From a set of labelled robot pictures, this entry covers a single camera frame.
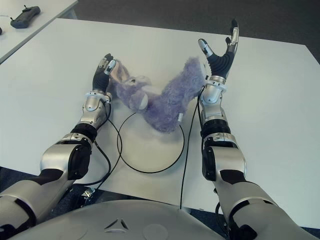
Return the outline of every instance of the black cable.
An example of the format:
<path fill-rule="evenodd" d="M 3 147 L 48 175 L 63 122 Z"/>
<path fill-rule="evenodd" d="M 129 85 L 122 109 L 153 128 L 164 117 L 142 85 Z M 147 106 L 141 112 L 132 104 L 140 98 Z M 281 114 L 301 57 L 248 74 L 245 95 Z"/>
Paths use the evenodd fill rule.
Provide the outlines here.
<path fill-rule="evenodd" d="M 186 143 L 186 155 L 185 155 L 185 163 L 184 163 L 184 170 L 183 170 L 183 177 L 182 177 L 182 184 L 181 184 L 180 209 L 182 208 L 182 195 L 183 195 L 183 191 L 184 191 L 184 182 L 185 182 L 187 160 L 188 160 L 188 153 L 189 153 L 190 135 L 191 135 L 192 125 L 194 123 L 194 118 L 195 118 L 195 115 L 196 115 L 197 108 L 198 108 L 198 103 L 195 105 L 195 109 L 194 109 L 192 120 L 191 120 L 190 129 L 189 129 L 189 134 L 188 134 L 188 141 Z"/>
<path fill-rule="evenodd" d="M 110 160 L 109 160 L 109 158 L 108 158 L 108 156 L 105 154 L 105 152 L 100 148 L 100 146 L 98 145 L 98 143 L 97 143 L 97 141 L 96 140 L 94 140 L 94 144 L 95 144 L 95 146 L 96 146 L 96 148 L 100 151 L 100 153 L 104 156 L 104 158 L 106 159 L 106 161 L 107 161 L 107 163 L 108 163 L 108 166 L 109 166 L 109 168 L 108 168 L 108 173 L 110 173 L 110 171 L 111 171 L 111 163 L 110 163 Z"/>
<path fill-rule="evenodd" d="M 121 153 L 122 153 L 122 149 L 123 149 L 123 143 L 122 143 L 122 138 L 121 138 L 121 135 L 120 135 L 120 128 L 122 127 L 122 125 L 121 125 L 121 127 L 119 128 L 119 130 L 118 130 L 118 129 L 116 128 L 116 126 L 114 125 L 114 123 L 113 123 L 111 120 L 108 119 L 108 121 L 112 124 L 112 126 L 114 127 L 114 129 L 115 129 L 116 132 L 118 133 L 117 136 L 116 136 L 116 146 L 117 146 L 117 149 L 118 149 L 118 152 L 119 152 L 119 157 L 118 157 L 118 159 L 116 160 L 115 165 L 113 166 L 113 168 L 112 168 L 112 170 L 110 171 L 110 173 L 107 173 L 107 174 L 103 177 L 103 179 L 101 180 L 101 183 L 100 183 L 99 186 L 96 188 L 96 190 L 98 190 L 98 189 L 101 187 L 101 185 L 108 179 L 108 177 L 109 177 L 109 176 L 112 174 L 112 172 L 115 170 L 115 168 L 116 168 L 116 166 L 117 166 L 120 158 L 122 158 Z M 120 146 L 121 146 L 120 151 L 119 151 L 119 145 L 118 145 L 118 139 L 119 139 L 119 138 L 120 138 Z"/>
<path fill-rule="evenodd" d="M 131 114 L 130 116 L 128 116 L 128 117 L 123 121 L 121 127 L 119 128 L 119 132 L 121 132 L 121 128 L 123 127 L 123 125 L 125 124 L 125 122 L 126 122 L 130 117 L 132 117 L 132 116 L 135 115 L 135 114 L 136 114 L 136 113 Z M 179 160 L 179 158 L 181 157 L 182 153 L 184 152 L 184 148 L 185 148 L 185 133 L 184 133 L 181 125 L 179 125 L 179 127 L 180 127 L 180 130 L 181 130 L 181 132 L 182 132 L 182 137 L 183 137 L 182 149 L 181 149 L 181 152 L 180 152 L 179 156 L 176 158 L 176 160 L 175 160 L 170 166 L 167 166 L 166 168 L 163 168 L 163 169 L 158 170 L 158 171 L 142 171 L 142 170 L 136 169 L 136 168 L 134 168 L 133 166 L 131 166 L 131 165 L 130 165 L 129 163 L 127 163 L 127 162 L 125 161 L 125 159 L 121 156 L 122 161 L 123 161 L 129 168 L 131 168 L 131 169 L 133 169 L 133 170 L 135 170 L 135 171 L 137 171 L 137 172 L 143 173 L 143 174 L 156 174 L 156 173 L 160 173 L 160 172 L 163 172 L 163 171 L 167 170 L 168 168 L 172 167 L 172 166 Z"/>
<path fill-rule="evenodd" d="M 199 107 L 199 102 L 200 102 L 200 98 L 201 98 L 201 94 L 202 92 L 205 90 L 205 86 L 202 86 L 202 89 L 198 95 L 198 98 L 197 98 L 197 103 L 196 103 L 196 106 L 198 108 L 198 117 L 199 117 L 199 123 L 200 123 L 200 128 L 201 128 L 201 153 L 202 153 L 202 150 L 203 150 L 203 147 L 204 147 L 204 138 L 202 137 L 202 119 L 201 119 L 201 114 L 200 114 L 200 107 Z"/>
<path fill-rule="evenodd" d="M 215 219 L 219 227 L 221 228 L 221 230 L 228 236 L 228 231 L 220 221 L 219 208 L 220 208 L 220 202 L 218 202 L 218 204 L 215 207 Z"/>
<path fill-rule="evenodd" d="M 108 121 L 112 124 L 112 126 L 114 127 L 114 129 L 116 130 L 116 132 L 117 132 L 117 145 L 118 145 L 118 139 L 120 138 L 120 151 L 119 151 L 119 157 L 118 157 L 118 159 L 117 159 L 117 161 L 116 161 L 116 163 L 115 163 L 115 165 L 113 166 L 113 169 L 109 172 L 107 172 L 100 180 L 98 180 L 98 181 L 95 181 L 95 182 L 90 182 L 90 183 L 75 183 L 74 185 L 79 185 L 79 186 L 92 186 L 92 185 L 96 185 L 96 184 L 98 184 L 98 183 L 104 183 L 106 180 L 107 180 L 107 178 L 110 176 L 110 174 L 114 171 L 114 169 L 115 169 L 115 167 L 117 166 L 117 164 L 118 164 L 118 162 L 119 162 L 119 159 L 121 158 L 121 153 L 122 153 L 122 148 L 123 148 L 123 146 L 122 146 L 122 138 L 121 138 L 121 135 L 120 135 L 120 132 L 119 132 L 119 130 L 116 128 L 116 126 L 114 125 L 114 123 L 110 120 L 110 119 L 108 119 Z"/>

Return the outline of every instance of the purple plush toy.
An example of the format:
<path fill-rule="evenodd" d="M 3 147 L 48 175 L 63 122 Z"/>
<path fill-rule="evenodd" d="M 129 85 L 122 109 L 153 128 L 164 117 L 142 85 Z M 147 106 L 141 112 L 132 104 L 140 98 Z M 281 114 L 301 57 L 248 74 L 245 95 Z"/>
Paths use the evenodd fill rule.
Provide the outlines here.
<path fill-rule="evenodd" d="M 159 94 L 146 76 L 132 77 L 120 61 L 111 72 L 116 95 L 131 110 L 162 133 L 173 132 L 182 121 L 189 102 L 205 84 L 205 71 L 196 57 L 190 57 L 183 71 Z"/>

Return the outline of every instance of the floor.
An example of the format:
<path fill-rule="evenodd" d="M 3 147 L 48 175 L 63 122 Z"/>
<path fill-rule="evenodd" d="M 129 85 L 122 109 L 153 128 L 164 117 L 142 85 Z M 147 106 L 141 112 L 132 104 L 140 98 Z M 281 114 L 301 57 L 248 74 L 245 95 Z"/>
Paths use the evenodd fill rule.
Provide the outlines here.
<path fill-rule="evenodd" d="M 229 34 L 231 19 L 236 18 L 241 36 L 303 44 L 320 62 L 319 0 L 78 1 L 75 6 L 78 19 L 89 21 Z M 27 177 L 30 175 L 0 168 L 0 192 Z M 79 206 L 79 196 L 85 189 L 83 186 L 75 186 L 73 191 L 60 201 L 48 219 Z M 89 204 L 132 198 L 99 190 Z M 213 213 L 192 210 L 191 214 L 211 229 L 223 234 Z M 320 229 L 304 229 L 320 238 Z"/>

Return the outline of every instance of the remote controller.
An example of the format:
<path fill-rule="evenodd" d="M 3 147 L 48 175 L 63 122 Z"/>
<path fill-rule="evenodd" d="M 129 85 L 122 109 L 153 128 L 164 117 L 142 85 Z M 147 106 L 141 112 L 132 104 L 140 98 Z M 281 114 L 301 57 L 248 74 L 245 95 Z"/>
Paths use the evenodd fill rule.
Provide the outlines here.
<path fill-rule="evenodd" d="M 40 8 L 38 6 L 26 7 L 22 10 L 22 13 L 16 18 L 11 18 L 11 26 L 16 29 L 25 29 L 29 26 L 31 19 L 40 13 Z"/>

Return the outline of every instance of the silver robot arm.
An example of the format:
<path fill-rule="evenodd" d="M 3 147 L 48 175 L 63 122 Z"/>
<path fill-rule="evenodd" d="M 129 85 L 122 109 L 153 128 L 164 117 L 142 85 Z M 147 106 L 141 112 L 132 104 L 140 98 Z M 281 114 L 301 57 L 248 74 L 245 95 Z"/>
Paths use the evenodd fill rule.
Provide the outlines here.
<path fill-rule="evenodd" d="M 97 131 L 111 113 L 112 96 L 107 89 L 115 65 L 110 54 L 100 61 L 80 121 L 71 133 L 44 152 L 40 175 L 19 181 L 0 193 L 0 239 L 44 221 L 74 181 L 88 172 Z"/>
<path fill-rule="evenodd" d="M 211 78 L 200 95 L 202 173 L 212 181 L 231 240 L 317 239 L 282 210 L 261 187 L 246 177 L 246 160 L 231 134 L 221 101 L 238 47 L 239 27 L 233 20 L 227 50 L 217 56 L 204 39 L 198 43 L 207 57 Z"/>

